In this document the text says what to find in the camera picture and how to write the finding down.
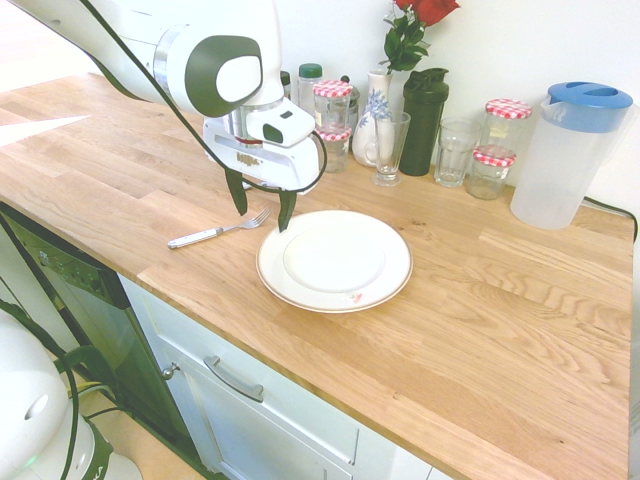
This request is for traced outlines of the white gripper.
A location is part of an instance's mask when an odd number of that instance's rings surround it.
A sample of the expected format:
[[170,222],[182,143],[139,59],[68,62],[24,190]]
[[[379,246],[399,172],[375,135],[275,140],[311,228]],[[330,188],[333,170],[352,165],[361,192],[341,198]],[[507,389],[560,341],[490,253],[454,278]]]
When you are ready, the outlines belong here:
[[[311,183],[320,173],[318,149],[310,137],[289,148],[270,143],[248,145],[226,132],[222,119],[206,118],[203,124],[203,139],[212,152],[231,168],[224,169],[225,179],[236,210],[241,216],[248,210],[241,173],[264,181],[268,186],[282,187],[286,190],[301,189],[302,193],[313,189]],[[296,192],[279,192],[280,232],[288,228],[296,201]]]

